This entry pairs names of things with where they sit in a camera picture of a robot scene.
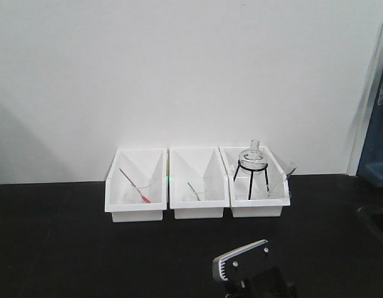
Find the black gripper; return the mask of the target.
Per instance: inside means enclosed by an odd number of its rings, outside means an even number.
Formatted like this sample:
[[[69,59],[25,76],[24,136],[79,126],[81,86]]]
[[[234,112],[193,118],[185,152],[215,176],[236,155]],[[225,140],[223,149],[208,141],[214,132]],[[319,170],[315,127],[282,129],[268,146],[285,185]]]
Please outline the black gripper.
[[[295,284],[269,265],[269,242],[263,239],[215,257],[212,276],[225,282],[224,297],[297,297]]]

